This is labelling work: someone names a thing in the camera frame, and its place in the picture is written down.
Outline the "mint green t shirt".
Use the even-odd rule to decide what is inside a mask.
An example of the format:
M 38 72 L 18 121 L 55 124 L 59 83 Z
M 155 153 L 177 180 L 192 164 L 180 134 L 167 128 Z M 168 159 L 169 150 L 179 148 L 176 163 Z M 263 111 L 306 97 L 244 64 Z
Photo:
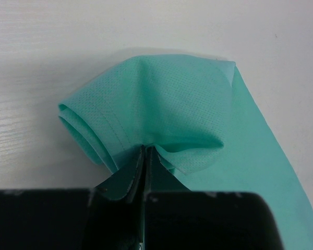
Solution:
M 234 62 L 189 55 L 123 61 L 59 104 L 95 164 L 115 173 L 141 146 L 192 191 L 250 191 L 286 249 L 313 249 L 313 208 Z

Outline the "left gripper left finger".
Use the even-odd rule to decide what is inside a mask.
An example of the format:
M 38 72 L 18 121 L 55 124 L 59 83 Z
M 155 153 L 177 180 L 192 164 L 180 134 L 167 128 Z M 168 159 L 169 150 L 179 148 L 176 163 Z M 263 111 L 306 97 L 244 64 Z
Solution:
M 90 207 L 90 249 L 138 249 L 143 236 L 146 149 L 94 189 Z

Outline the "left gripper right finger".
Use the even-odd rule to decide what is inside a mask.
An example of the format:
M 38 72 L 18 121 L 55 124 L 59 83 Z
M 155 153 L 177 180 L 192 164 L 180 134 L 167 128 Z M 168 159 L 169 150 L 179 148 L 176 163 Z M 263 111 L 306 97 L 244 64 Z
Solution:
M 192 249 L 191 192 L 168 171 L 155 148 L 147 150 L 145 249 Z

